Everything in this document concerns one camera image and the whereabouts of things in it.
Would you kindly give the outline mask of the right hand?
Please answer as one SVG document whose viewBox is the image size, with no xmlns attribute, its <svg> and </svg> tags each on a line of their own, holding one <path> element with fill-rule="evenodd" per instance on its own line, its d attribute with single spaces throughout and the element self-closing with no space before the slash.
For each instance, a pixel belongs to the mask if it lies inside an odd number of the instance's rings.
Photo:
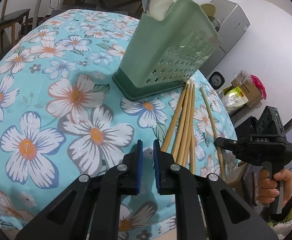
<svg viewBox="0 0 292 240">
<path fill-rule="evenodd" d="M 282 199 L 282 207 L 292 198 L 292 172 L 283 168 L 273 176 L 273 179 L 269 178 L 269 172 L 262 168 L 259 172 L 259 202 L 263 205 L 274 202 L 275 198 L 279 195 L 277 190 L 277 184 L 279 182 L 284 183 L 284 193 Z"/>
</svg>

